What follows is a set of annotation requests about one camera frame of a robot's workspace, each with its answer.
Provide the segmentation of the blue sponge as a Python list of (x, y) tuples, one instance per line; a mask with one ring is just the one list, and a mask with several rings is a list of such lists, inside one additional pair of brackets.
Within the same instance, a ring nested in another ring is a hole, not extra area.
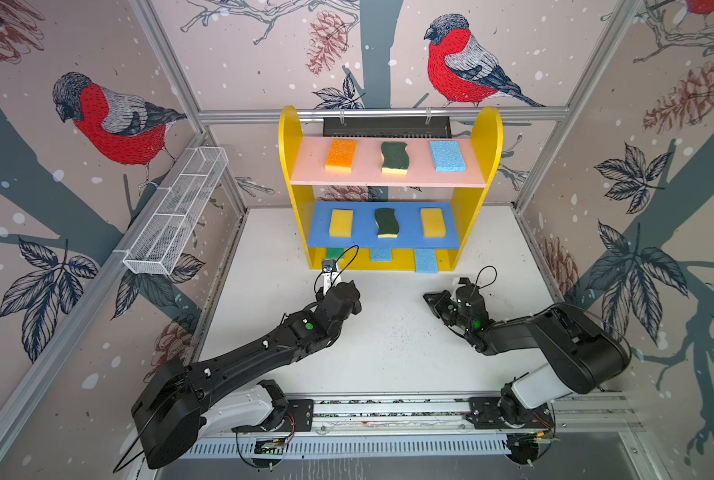
[(438, 263), (434, 249), (416, 249), (414, 251), (415, 272), (422, 274), (436, 274)]
[(370, 261), (373, 263), (392, 262), (392, 250), (386, 248), (373, 248), (370, 250)]
[(458, 173), (466, 170), (466, 163), (458, 142), (430, 141), (429, 148), (436, 172)]

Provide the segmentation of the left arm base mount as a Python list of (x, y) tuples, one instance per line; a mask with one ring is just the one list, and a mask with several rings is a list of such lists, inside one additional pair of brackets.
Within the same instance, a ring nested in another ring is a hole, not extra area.
[(314, 401), (290, 400), (274, 380), (261, 380), (246, 394), (249, 407), (234, 433), (310, 432), (314, 418)]

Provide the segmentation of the yellow sponge front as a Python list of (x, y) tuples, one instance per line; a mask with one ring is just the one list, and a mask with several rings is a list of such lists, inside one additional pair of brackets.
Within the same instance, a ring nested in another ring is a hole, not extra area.
[(423, 235), (426, 239), (442, 239), (447, 235), (447, 228), (441, 208), (422, 208), (420, 210)]

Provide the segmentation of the yellow shelf with coloured boards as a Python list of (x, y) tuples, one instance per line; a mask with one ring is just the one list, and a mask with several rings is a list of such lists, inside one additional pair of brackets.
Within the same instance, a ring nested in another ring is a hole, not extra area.
[[(341, 266), (363, 271), (415, 271), (414, 251), (434, 249), (438, 272), (452, 272), (474, 228), (479, 212), (500, 165), (503, 147), (503, 123), (494, 108), (482, 109), (469, 138), (459, 143), (466, 170), (458, 173), (436, 172), (429, 148), (429, 138), (400, 138), (407, 144), (410, 166), (406, 175), (383, 174), (381, 144), (385, 138), (355, 138), (358, 142), (351, 173), (325, 170), (332, 139), (308, 137), (303, 132), (298, 112), (292, 106), (282, 110), (279, 119), (278, 146), (281, 169), (291, 206), (302, 238), (310, 269), (317, 270), (326, 260), (327, 248), (344, 248)], [(323, 201), (317, 198), (319, 187), (422, 187), (449, 188), (446, 201)], [(397, 238), (378, 238), (374, 211), (393, 208), (399, 222)], [(442, 239), (426, 239), (420, 210), (441, 208), (447, 228)], [(354, 211), (352, 236), (331, 238), (329, 224), (333, 209)], [(391, 249), (393, 261), (373, 263), (370, 250)]]

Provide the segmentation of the blue sponge front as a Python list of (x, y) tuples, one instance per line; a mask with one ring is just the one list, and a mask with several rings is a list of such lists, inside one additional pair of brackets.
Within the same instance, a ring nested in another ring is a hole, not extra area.
[(392, 250), (386, 248), (373, 248), (370, 250), (370, 261), (373, 263), (392, 262)]

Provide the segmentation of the black vent grille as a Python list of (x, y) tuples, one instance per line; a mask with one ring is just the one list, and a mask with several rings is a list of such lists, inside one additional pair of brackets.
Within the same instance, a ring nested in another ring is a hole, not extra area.
[(323, 136), (450, 139), (452, 133), (448, 117), (346, 117), (326, 118)]

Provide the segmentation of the dark green scrub sponge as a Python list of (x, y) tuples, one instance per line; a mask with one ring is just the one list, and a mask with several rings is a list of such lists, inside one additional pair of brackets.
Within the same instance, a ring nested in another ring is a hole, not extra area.
[(393, 208), (378, 208), (374, 211), (378, 238), (397, 238), (400, 232), (396, 211)]
[(405, 142), (383, 142), (381, 144), (382, 173), (406, 175), (410, 158)]

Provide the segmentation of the green topped yellow sponge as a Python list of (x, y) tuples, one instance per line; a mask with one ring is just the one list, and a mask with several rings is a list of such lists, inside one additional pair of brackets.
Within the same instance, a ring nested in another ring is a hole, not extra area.
[(325, 252), (326, 260), (339, 260), (344, 255), (344, 248), (327, 248)]

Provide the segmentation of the dark green scrub sponge front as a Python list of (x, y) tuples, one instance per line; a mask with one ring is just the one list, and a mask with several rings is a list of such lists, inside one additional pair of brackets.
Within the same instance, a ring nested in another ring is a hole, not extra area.
[(382, 173), (406, 175), (410, 158), (405, 142), (383, 142), (381, 144)]

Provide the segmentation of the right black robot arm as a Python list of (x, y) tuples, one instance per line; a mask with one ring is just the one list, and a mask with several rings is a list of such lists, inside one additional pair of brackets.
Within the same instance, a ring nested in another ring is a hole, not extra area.
[(435, 318), (480, 354), (541, 351), (544, 365), (500, 390), (497, 411), (512, 428), (523, 427), (553, 400), (591, 392), (631, 361), (620, 341), (575, 305), (555, 303), (533, 316), (495, 321), (480, 290), (461, 278), (455, 291), (425, 293), (423, 300)]

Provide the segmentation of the orange topped yellow sponge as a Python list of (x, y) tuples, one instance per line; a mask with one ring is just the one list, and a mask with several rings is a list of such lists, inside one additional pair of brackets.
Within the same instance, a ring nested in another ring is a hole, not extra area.
[(358, 142), (334, 139), (325, 162), (325, 170), (336, 173), (351, 173)]

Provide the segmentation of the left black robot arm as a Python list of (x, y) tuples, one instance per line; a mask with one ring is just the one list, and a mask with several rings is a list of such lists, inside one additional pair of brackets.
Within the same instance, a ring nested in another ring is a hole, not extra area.
[(283, 317), (266, 335), (208, 360), (173, 358), (151, 377), (131, 408), (149, 468), (185, 454), (209, 423), (208, 411), (249, 382), (330, 347), (343, 323), (361, 312), (355, 283), (341, 282), (304, 309)]

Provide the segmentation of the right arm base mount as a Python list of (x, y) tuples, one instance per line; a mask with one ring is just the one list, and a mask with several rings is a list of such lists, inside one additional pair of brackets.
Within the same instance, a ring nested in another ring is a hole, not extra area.
[(469, 411), (464, 419), (476, 429), (551, 430), (555, 427), (549, 406), (525, 408), (515, 397), (475, 396), (467, 400)]

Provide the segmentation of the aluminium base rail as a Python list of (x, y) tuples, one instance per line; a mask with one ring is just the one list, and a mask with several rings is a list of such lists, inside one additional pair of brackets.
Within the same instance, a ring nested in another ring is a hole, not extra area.
[(274, 432), (304, 435), (390, 435), (644, 430), (618, 392), (571, 394), (539, 407), (512, 426), (504, 421), (494, 392), (293, 395)]

